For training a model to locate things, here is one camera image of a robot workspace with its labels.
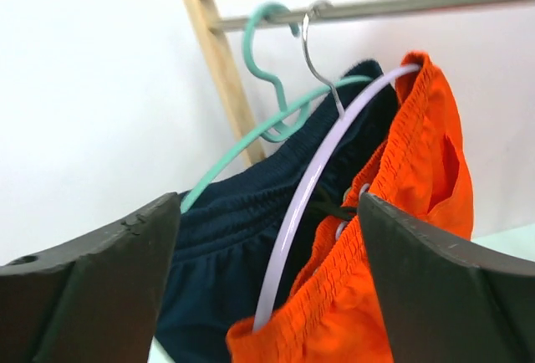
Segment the drawstring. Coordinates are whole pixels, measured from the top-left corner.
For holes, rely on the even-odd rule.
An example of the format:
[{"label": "drawstring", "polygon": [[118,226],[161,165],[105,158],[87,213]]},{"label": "drawstring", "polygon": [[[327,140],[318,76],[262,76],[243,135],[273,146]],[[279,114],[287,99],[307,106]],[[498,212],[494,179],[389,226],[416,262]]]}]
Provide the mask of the drawstring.
[{"label": "drawstring", "polygon": [[332,215],[344,221],[351,221],[357,215],[355,207],[341,207],[331,199],[329,193],[320,185],[316,186],[313,194],[317,194],[321,200],[308,202],[306,213],[319,213],[323,216]]},{"label": "drawstring", "polygon": [[[359,191],[359,199],[362,197],[364,192],[367,192],[369,189],[369,183],[365,183]],[[317,194],[321,201],[311,201],[308,203],[305,212],[306,213],[319,213],[322,214],[322,217],[332,215],[333,217],[339,218],[342,222],[338,225],[334,238],[338,240],[342,235],[343,230],[348,225],[348,222],[351,221],[357,215],[357,209],[355,207],[341,207],[338,204],[334,203],[331,200],[329,193],[320,185],[316,186],[313,193]]]}]

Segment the clothes hanger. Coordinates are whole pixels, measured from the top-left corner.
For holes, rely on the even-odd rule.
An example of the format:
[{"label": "clothes hanger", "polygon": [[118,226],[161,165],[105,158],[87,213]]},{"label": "clothes hanger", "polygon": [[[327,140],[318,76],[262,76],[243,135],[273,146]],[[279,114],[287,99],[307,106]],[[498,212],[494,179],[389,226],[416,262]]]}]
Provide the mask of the clothes hanger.
[{"label": "clothes hanger", "polygon": [[302,37],[301,37],[301,46],[303,48],[304,53],[304,59],[307,62],[308,69],[312,72],[313,76],[321,81],[323,84],[326,84],[331,89],[331,94],[334,97],[334,102],[336,103],[336,109],[338,110],[338,113],[340,115],[340,118],[344,118],[344,106],[342,105],[342,101],[340,101],[340,96],[338,95],[338,91],[336,90],[336,86],[333,84],[332,81],[329,79],[326,79],[323,77],[319,72],[314,68],[314,65],[312,64],[312,60],[310,58],[310,54],[308,53],[308,26],[310,24],[310,18],[319,15],[319,9],[320,8],[326,8],[326,7],[332,7],[333,4],[328,0],[318,0],[314,2],[308,13],[305,13],[303,18],[303,30],[302,30]]},{"label": "clothes hanger", "polygon": [[[244,50],[244,58],[246,56],[247,57],[250,57],[250,56],[252,57],[252,39],[253,39],[253,35],[250,32],[254,31],[255,28],[256,28],[256,24],[258,24],[260,22],[261,19],[259,18],[259,16],[270,15],[270,14],[275,13],[276,10],[278,10],[278,11],[282,10],[280,8],[273,8],[270,5],[273,5],[273,3],[266,3],[264,5],[261,5],[252,14],[252,18],[254,18],[254,19],[251,19],[251,20],[253,22],[255,22],[255,24],[253,24],[253,23],[250,24],[250,25],[248,24],[246,32],[244,34],[244,40],[243,40],[243,44],[242,44],[242,48]],[[249,59],[250,59],[250,61],[246,62],[246,63],[248,63],[247,67],[250,68],[252,65],[256,66],[256,64],[254,63],[254,60],[252,58],[249,58]],[[371,81],[371,78],[368,77],[368,76],[356,75],[356,76],[344,77],[344,78],[342,78],[340,81],[338,81],[335,84],[335,87],[339,88],[339,87],[342,87],[342,86],[345,86],[345,85],[348,85],[348,84],[366,83],[366,82],[370,82],[370,81]],[[271,81],[271,83],[273,85],[275,85],[275,83],[280,83],[280,80],[278,80],[278,79],[277,80],[273,80],[273,81]],[[282,84],[277,84],[276,85],[276,91],[277,91],[277,88],[279,88],[279,87],[282,88]],[[278,112],[276,115],[274,115],[271,118],[265,120],[263,123],[258,125],[256,128],[254,128],[249,133],[247,133],[243,138],[241,138],[241,140],[231,150],[229,150],[221,158],[221,160],[219,160],[217,162],[217,164],[214,165],[201,178],[201,180],[186,194],[186,196],[182,199],[182,202],[181,202],[181,212],[182,213],[187,212],[191,208],[193,203],[197,200],[197,198],[199,198],[199,196],[202,194],[202,192],[204,192],[206,187],[211,182],[213,182],[213,180],[222,172],[222,170],[225,169],[225,167],[227,167],[227,165],[230,164],[232,162],[232,160],[234,160],[234,158],[239,156],[240,153],[243,150],[245,150],[251,143],[253,143],[258,137],[262,137],[262,138],[266,138],[267,137],[267,141],[269,141],[268,139],[272,139],[272,140],[276,140],[276,141],[284,141],[292,133],[297,131],[299,129],[299,127],[296,128],[296,126],[293,126],[293,127],[289,128],[287,132],[284,132],[283,126],[279,126],[279,128],[281,129],[281,131],[283,133],[279,132],[279,135],[271,135],[271,134],[268,133],[268,130],[270,130],[271,128],[275,127],[277,124],[281,123],[284,119],[288,118],[292,113],[296,112],[297,110],[303,110],[303,107],[305,105],[310,104],[311,101],[313,101],[313,100],[317,99],[318,97],[328,93],[329,90],[330,90],[330,88],[329,88],[328,85],[322,85],[322,86],[320,86],[320,87],[318,87],[316,89],[313,89],[312,91],[310,91],[309,93],[307,93],[306,95],[301,97],[299,100],[296,100],[296,101],[290,103],[289,105],[286,105],[285,101],[284,101],[284,103],[279,103],[279,105],[283,105],[283,106],[286,105],[287,108],[282,108],[282,110],[280,110],[280,112]],[[278,95],[283,95],[283,92],[279,90]]]},{"label": "clothes hanger", "polygon": [[[309,15],[318,12],[318,4],[308,10],[303,19],[302,42],[303,49],[308,48],[308,22]],[[308,59],[307,64],[310,65],[308,51],[305,52],[305,58]],[[312,195],[313,189],[316,187],[318,179],[324,170],[329,158],[334,152],[336,145],[340,142],[345,132],[351,126],[351,123],[359,115],[360,111],[391,81],[394,81],[400,76],[420,70],[417,64],[407,64],[397,69],[383,74],[373,82],[371,82],[360,94],[356,97],[348,108],[345,110],[343,117],[338,119],[329,133],[325,136],[314,157],[310,161],[307,170],[305,171],[301,182],[298,185],[296,192],[293,194],[292,201],[289,204],[286,215],[283,219],[283,224],[278,232],[277,238],[269,262],[267,263],[266,274],[262,282],[260,296],[257,303],[257,311],[254,316],[254,323],[252,331],[260,330],[271,318],[273,306],[275,304],[275,296],[277,295],[278,286],[283,275],[284,264],[288,258],[288,252],[292,246],[292,241],[297,231],[301,217],[308,200]]]},{"label": "clothes hanger", "polygon": [[[252,40],[256,32],[256,26],[263,20],[269,19],[274,13],[284,13],[289,12],[290,10],[286,8],[281,3],[270,2],[264,3],[260,8],[258,8],[252,16],[247,21],[245,30],[243,32],[243,41],[242,41],[242,54],[245,65],[251,72],[251,74],[260,80],[267,81],[268,83],[273,84],[275,88],[275,95],[277,96],[278,108],[281,111],[288,110],[288,103],[286,102],[286,95],[284,94],[283,82],[275,75],[268,73],[264,70],[258,68],[257,63],[254,61],[252,56]],[[299,26],[296,23],[290,23],[290,30],[292,35],[297,38],[299,36]],[[301,108],[299,108],[299,115],[296,122],[288,126],[284,122],[279,121],[274,126],[273,129],[278,132],[278,135],[274,135],[269,131],[265,131],[260,136],[270,143],[278,143],[280,141],[285,141],[289,136],[295,133],[297,130],[301,129],[304,125],[304,122],[307,120],[310,114],[310,103],[307,102]]]}]

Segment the lavender plastic hanger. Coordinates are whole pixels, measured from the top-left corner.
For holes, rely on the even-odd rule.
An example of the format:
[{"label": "lavender plastic hanger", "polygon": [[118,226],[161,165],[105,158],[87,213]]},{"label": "lavender plastic hanger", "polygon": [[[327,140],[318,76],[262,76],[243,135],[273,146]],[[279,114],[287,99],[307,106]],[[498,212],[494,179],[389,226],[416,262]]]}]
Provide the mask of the lavender plastic hanger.
[{"label": "lavender plastic hanger", "polygon": [[[305,15],[303,20],[302,39],[303,49],[307,49],[307,31],[310,13],[318,13],[317,4],[314,4],[309,12]],[[311,62],[308,57],[308,50],[305,52],[308,66]],[[397,69],[392,70],[388,74],[380,76],[378,79],[369,84],[358,97],[348,106],[340,119],[334,123],[330,132],[325,136],[318,148],[314,157],[310,161],[307,170],[304,172],[303,178],[298,185],[298,188],[293,195],[289,208],[283,219],[283,225],[275,240],[273,251],[267,264],[266,274],[262,283],[260,297],[258,298],[257,311],[254,316],[254,324],[252,331],[260,330],[271,318],[273,306],[275,304],[275,296],[277,295],[278,286],[283,275],[284,264],[288,258],[288,252],[292,246],[292,241],[297,231],[301,217],[308,200],[310,199],[313,189],[318,183],[318,179],[324,170],[329,158],[334,152],[336,145],[341,141],[345,132],[351,126],[351,123],[359,115],[360,111],[390,82],[394,81],[400,76],[420,70],[417,64],[407,64]]]}]

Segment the wooden post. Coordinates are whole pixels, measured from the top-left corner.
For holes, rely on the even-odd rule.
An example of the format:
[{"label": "wooden post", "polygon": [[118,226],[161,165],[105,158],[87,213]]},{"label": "wooden post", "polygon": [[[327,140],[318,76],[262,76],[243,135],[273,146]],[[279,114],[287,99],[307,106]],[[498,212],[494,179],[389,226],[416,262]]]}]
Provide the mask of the wooden post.
[{"label": "wooden post", "polygon": [[[230,120],[234,136],[239,140],[254,129],[256,123],[228,45],[227,36],[223,32],[214,33],[210,30],[210,21],[219,19],[217,6],[214,0],[184,0],[184,4]],[[246,166],[265,158],[260,140],[254,141],[242,153],[242,156]]]}]

